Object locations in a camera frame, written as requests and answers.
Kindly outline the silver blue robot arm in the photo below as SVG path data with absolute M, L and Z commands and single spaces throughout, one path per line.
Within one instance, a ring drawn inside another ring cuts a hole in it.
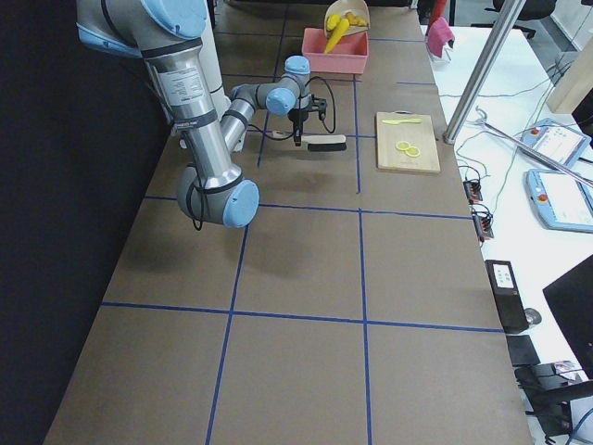
M 310 89 L 305 57 L 289 57 L 275 83 L 242 84 L 224 93 L 208 7 L 203 1 L 79 1 L 79 38 L 88 47 L 140 58 L 169 121 L 191 151 L 177 201 L 196 226 L 240 228 L 259 206 L 259 189 L 232 162 L 249 123 L 262 109 L 293 123 L 298 142 L 311 112 L 326 102 Z

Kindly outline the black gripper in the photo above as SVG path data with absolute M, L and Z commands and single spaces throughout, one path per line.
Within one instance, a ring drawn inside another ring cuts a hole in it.
M 304 123 L 309 118 L 310 113 L 316 113 L 321 122 L 325 121 L 327 109 L 327 100 L 315 95 L 308 95 L 305 98 L 299 98 L 296 107 L 288 113 L 288 119 L 293 124 L 293 141 L 295 146 L 302 144 L 302 130 Z

